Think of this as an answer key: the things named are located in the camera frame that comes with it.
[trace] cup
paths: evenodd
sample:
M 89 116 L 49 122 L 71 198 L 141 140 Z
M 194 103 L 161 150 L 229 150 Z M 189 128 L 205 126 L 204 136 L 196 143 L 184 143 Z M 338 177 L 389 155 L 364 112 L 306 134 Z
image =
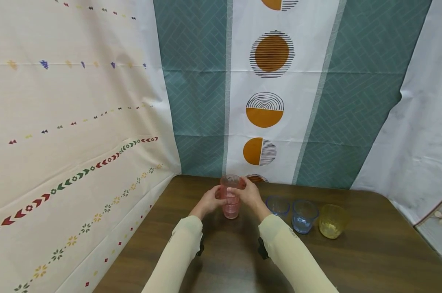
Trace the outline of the cup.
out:
M 329 239 L 336 239 L 344 231 L 351 217 L 342 207 L 325 204 L 318 220 L 320 232 Z
M 307 234 L 318 217 L 317 207 L 310 201 L 297 200 L 292 203 L 292 227 L 300 234 Z
M 289 202 L 282 197 L 272 195 L 266 199 L 266 206 L 273 213 L 286 221 L 289 213 Z
M 239 216 L 240 198 L 231 192 L 227 192 L 228 187 L 245 189 L 245 183 L 237 175 L 221 177 L 221 199 L 227 199 L 227 204 L 222 207 L 222 210 L 227 219 L 233 220 Z

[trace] blue plastic cup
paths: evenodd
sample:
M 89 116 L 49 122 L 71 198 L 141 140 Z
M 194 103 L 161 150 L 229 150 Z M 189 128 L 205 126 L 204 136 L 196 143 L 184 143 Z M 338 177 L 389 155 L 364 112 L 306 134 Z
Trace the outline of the blue plastic cup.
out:
M 286 220 L 287 214 L 289 213 L 289 202 L 282 197 L 273 195 L 266 199 L 266 206 L 273 213 L 283 220 Z
M 317 207 L 310 201 L 297 200 L 292 203 L 292 227 L 300 234 L 307 234 L 318 217 Z

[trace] white curtain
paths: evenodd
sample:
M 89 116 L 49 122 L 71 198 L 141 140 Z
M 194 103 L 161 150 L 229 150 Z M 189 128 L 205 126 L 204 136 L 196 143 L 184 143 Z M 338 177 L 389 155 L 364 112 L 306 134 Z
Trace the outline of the white curtain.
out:
M 401 93 L 353 189 L 388 197 L 442 254 L 442 0 L 431 4 Z
M 180 171 L 152 0 L 0 1 L 0 292 L 92 292 Z

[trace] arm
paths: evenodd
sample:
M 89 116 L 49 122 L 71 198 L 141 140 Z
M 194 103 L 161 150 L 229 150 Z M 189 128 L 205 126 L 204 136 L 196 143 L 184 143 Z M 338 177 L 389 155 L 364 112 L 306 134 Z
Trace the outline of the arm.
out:
M 175 226 L 142 293 L 177 293 L 180 290 L 187 268 L 200 250 L 201 220 L 206 214 L 226 204 L 226 200 L 215 198 L 219 188 L 218 185 L 207 191 L 189 216 Z
M 261 224 L 258 226 L 268 256 L 283 272 L 296 293 L 338 293 L 328 280 L 304 243 L 278 216 L 271 214 L 261 200 L 257 186 L 242 177 L 244 190 L 230 188 L 229 192 L 239 195 Z

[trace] table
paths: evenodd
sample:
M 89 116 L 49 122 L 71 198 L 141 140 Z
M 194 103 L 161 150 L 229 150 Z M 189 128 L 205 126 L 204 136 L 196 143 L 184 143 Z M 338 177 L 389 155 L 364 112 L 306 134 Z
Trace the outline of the table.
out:
M 140 293 L 175 225 L 218 182 L 175 177 L 94 292 Z M 309 234 L 299 234 L 340 293 L 442 293 L 442 260 L 382 195 L 272 183 L 258 188 L 264 200 L 282 195 L 350 212 L 351 222 L 336 240 L 323 237 L 317 223 Z M 258 224 L 246 206 L 235 220 L 220 210 L 206 216 L 205 250 L 190 264 L 180 292 L 293 292 L 271 259 L 258 254 Z

